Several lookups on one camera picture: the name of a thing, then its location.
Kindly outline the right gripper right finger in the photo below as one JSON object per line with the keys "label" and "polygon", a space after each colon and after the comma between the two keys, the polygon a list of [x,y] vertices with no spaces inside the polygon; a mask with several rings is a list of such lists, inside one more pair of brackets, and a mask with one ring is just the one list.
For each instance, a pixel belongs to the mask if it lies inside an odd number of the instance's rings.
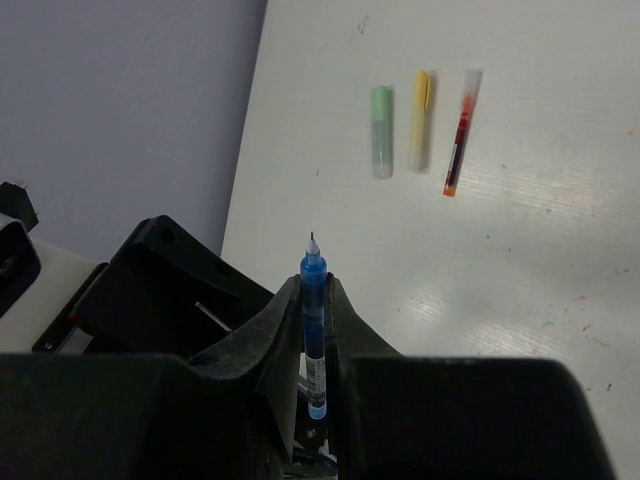
{"label": "right gripper right finger", "polygon": [[405,356],[325,288],[328,436],[343,479],[611,479],[585,394],[542,358]]}

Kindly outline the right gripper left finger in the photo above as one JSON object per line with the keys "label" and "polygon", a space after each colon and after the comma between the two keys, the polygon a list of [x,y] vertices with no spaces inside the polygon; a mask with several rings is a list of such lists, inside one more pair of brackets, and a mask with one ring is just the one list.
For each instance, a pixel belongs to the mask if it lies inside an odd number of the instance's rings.
{"label": "right gripper left finger", "polygon": [[5,479],[279,479],[293,451],[300,279],[189,360],[5,354]]}

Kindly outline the blue thin pen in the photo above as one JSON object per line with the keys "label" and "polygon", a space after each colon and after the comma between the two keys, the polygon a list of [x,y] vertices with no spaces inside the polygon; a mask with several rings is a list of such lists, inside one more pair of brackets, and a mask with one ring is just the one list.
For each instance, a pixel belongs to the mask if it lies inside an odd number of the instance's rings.
{"label": "blue thin pen", "polygon": [[327,274],[327,262],[321,254],[314,233],[311,232],[300,263],[300,292],[308,413],[312,420],[322,420],[327,413],[324,333],[324,293]]}

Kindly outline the yellow highlighter pen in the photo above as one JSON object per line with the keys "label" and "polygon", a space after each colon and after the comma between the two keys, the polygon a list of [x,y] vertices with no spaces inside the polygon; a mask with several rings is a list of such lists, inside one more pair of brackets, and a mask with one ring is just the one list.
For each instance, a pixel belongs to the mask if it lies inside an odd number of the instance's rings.
{"label": "yellow highlighter pen", "polygon": [[414,106],[411,112],[408,167],[416,173],[427,168],[429,124],[429,113],[421,106]]}

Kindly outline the green highlighter pen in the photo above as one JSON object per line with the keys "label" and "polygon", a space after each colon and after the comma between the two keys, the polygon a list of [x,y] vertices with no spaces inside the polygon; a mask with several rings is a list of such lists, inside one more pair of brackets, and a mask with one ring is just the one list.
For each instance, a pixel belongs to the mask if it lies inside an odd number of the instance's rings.
{"label": "green highlighter pen", "polygon": [[377,179],[386,179],[393,172],[391,124],[388,119],[372,122],[372,172]]}

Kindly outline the green pen cap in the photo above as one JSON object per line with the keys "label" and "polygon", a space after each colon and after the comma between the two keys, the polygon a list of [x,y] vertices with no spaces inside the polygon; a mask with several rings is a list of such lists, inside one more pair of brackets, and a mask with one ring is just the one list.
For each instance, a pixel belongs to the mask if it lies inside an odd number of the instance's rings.
{"label": "green pen cap", "polygon": [[370,92],[371,121],[389,121],[392,116],[392,91],[387,86],[377,86]]}

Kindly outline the red thin pen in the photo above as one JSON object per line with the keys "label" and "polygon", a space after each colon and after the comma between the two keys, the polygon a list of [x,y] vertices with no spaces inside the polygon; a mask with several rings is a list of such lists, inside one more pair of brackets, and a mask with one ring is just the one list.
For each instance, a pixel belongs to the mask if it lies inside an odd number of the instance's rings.
{"label": "red thin pen", "polygon": [[474,111],[474,106],[475,96],[471,94],[464,95],[462,98],[460,117],[456,129],[453,149],[443,188],[443,194],[447,197],[453,197],[456,193],[464,148],[467,140],[471,117]]}

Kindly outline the yellow pen cap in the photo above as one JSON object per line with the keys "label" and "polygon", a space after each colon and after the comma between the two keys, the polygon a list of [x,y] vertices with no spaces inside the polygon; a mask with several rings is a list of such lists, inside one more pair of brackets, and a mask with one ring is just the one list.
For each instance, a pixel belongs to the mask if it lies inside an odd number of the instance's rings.
{"label": "yellow pen cap", "polygon": [[430,92],[433,75],[431,72],[420,70],[415,75],[412,106],[422,112],[429,109]]}

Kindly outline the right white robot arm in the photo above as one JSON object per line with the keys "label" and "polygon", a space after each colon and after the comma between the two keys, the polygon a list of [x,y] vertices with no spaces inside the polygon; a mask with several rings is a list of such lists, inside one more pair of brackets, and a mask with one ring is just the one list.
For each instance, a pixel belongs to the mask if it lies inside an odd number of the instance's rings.
{"label": "right white robot arm", "polygon": [[1,354],[5,479],[611,479],[553,360],[407,357],[310,240],[270,292],[167,216],[27,354]]}

